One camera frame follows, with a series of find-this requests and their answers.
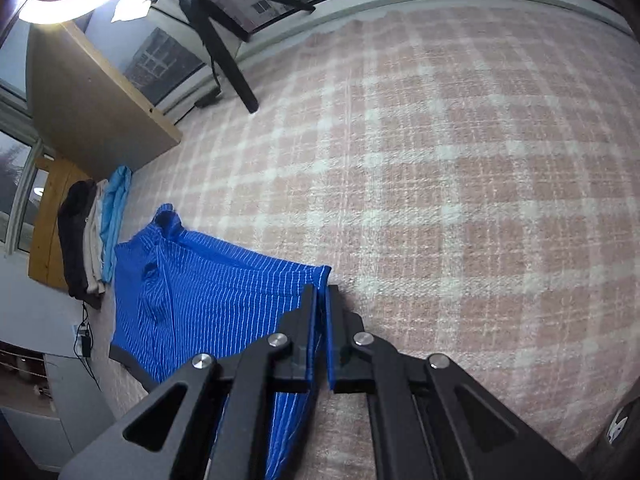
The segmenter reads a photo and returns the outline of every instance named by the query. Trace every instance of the stack of clothes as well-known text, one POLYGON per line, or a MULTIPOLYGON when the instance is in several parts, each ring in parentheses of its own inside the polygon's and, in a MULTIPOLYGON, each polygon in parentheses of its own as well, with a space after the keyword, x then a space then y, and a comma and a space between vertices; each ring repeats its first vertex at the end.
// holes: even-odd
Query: stack of clothes
MULTIPOLYGON (((224 358, 275 332, 281 314, 300 306, 306 284, 316 287, 316 303, 323 305, 331 270, 189 231, 170 204, 160 206, 153 221, 115 253, 116 329, 109 357, 147 390, 195 354, 224 358)), ((311 381, 321 325, 318 317, 310 327, 311 381)), ((265 478, 277 478, 284 468, 312 397, 276 394, 265 478)))
POLYGON ((58 211, 58 236, 69 295, 100 308, 104 284, 114 270, 114 247, 129 194, 131 170, 119 167, 109 180, 73 184, 58 211))

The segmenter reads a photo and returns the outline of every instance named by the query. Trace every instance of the light blue folded garment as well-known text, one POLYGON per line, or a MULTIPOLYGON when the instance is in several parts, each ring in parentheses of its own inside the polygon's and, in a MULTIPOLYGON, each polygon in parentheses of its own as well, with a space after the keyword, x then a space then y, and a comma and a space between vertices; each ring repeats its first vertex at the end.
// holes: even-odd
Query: light blue folded garment
POLYGON ((131 170, 126 166, 120 166, 111 175, 109 185, 104 192, 100 238, 102 239, 102 280, 105 283, 109 283, 113 277, 115 268, 113 249, 118 243, 129 187, 131 187, 131 170))

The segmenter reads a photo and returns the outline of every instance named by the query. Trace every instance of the triangular cutout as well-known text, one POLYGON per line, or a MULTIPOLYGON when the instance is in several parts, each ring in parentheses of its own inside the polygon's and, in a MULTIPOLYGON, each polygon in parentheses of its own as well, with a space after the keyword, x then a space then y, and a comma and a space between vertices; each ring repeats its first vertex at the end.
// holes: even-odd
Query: triangular cutout
POLYGON ((186 385, 176 384, 124 430, 124 438, 149 451, 160 451, 186 393, 186 385))
POLYGON ((488 453, 516 438, 515 430, 472 392, 462 386, 457 386, 454 390, 471 433, 483 452, 488 453))

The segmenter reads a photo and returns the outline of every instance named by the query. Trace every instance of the black cable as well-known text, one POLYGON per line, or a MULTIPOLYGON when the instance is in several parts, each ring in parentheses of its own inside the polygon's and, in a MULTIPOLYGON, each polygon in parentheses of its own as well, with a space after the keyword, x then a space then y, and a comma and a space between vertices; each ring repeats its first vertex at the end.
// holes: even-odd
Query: black cable
POLYGON ((80 327, 82 326, 87 326, 87 328, 89 329, 89 334, 91 336, 91 348, 94 348, 94 335, 93 332, 91 330, 91 325, 89 325, 89 312, 86 309, 86 305, 84 304, 84 301, 82 302, 82 323, 80 323, 78 325, 78 328, 76 329, 76 340, 74 341, 74 354, 76 354, 76 357, 78 358, 78 360, 82 363, 82 366, 84 367, 84 370, 86 370, 86 372, 89 374, 89 377, 91 377, 94 380, 94 383, 96 386, 98 386, 98 389, 100 391, 102 391, 100 384, 98 384, 98 380, 95 378, 95 374, 94 372, 91 370, 91 366, 89 365, 89 363, 85 363, 83 358, 78 354, 78 352, 76 351, 76 343, 78 342, 78 335, 80 333, 80 327))

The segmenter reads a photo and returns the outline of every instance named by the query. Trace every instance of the white logo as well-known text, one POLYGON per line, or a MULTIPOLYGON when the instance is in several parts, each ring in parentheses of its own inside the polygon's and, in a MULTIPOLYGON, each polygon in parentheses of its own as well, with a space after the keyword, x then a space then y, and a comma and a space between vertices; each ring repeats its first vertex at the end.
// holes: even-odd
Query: white logo
POLYGON ((628 419, 628 416, 626 416, 625 418, 617 422, 618 415, 620 415, 621 411, 622 411, 622 408, 618 410, 616 415, 613 417, 611 424, 609 425, 609 431, 607 431, 607 440, 609 441, 610 444, 613 444, 613 441, 620 436, 620 433, 622 433, 622 430, 625 427, 626 420, 628 419))

